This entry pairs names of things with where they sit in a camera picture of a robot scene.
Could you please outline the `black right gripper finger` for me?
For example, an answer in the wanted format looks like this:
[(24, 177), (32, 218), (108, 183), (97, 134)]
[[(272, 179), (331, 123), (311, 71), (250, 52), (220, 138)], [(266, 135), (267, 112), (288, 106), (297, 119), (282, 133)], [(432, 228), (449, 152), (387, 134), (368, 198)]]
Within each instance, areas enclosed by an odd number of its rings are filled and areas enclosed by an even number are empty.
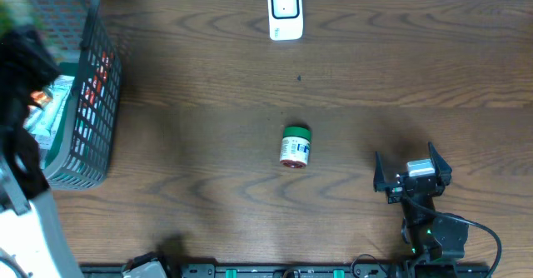
[(428, 149), (430, 153), (430, 159), (435, 167), (436, 176), (443, 186), (449, 186), (451, 183), (452, 168), (445, 161), (445, 159), (438, 153), (434, 145), (429, 142)]
[(378, 151), (375, 152), (376, 167), (373, 178), (374, 192), (386, 191), (390, 189), (393, 184), (386, 180), (381, 155)]

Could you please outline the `green lid jar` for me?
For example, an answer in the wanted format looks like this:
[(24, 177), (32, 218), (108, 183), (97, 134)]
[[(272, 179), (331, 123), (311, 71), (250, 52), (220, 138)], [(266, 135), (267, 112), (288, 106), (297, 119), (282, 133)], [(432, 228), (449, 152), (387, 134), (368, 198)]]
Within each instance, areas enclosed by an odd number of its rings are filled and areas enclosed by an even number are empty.
[(311, 153), (311, 131), (304, 127), (286, 127), (283, 131), (280, 163), (289, 168), (304, 168)]

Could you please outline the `orange snack packet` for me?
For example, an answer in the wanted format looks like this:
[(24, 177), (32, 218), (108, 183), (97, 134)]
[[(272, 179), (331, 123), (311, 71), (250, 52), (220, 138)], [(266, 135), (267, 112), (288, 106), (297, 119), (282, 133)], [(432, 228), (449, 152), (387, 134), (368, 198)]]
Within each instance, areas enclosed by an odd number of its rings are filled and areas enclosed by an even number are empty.
[(32, 92), (31, 99), (31, 106), (43, 109), (46, 105), (53, 101), (53, 94), (49, 88), (45, 87), (41, 91)]

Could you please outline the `green tea carton box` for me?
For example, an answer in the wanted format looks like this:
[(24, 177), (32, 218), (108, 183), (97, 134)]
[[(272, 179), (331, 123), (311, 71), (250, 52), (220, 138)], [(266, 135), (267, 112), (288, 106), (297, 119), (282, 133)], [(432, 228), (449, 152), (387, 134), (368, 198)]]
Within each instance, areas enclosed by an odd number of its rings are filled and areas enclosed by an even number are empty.
[(36, 8), (30, 0), (1, 0), (1, 37), (15, 28), (25, 26), (42, 28)]

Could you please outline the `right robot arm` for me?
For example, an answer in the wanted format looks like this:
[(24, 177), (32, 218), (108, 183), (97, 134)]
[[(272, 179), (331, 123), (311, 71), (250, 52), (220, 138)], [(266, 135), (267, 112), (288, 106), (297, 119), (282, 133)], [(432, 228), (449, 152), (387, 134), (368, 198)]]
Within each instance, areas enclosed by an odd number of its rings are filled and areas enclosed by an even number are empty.
[(469, 226), (460, 217), (436, 211), (433, 199), (450, 185), (452, 169), (431, 143), (428, 150), (427, 159), (408, 162), (406, 172), (390, 181), (376, 154), (374, 191), (385, 193), (389, 204), (401, 204), (401, 234), (413, 250), (413, 257), (389, 267), (388, 277), (459, 275), (456, 262), (465, 255)]

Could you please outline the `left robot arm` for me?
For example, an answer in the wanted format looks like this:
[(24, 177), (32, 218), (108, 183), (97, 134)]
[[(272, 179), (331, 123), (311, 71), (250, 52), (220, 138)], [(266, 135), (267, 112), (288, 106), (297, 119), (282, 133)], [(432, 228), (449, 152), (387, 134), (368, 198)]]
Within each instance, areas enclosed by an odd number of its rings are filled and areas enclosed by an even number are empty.
[(24, 127), (42, 90), (60, 74), (36, 29), (23, 25), (1, 38), (1, 275), (80, 277), (62, 232), (39, 147)]

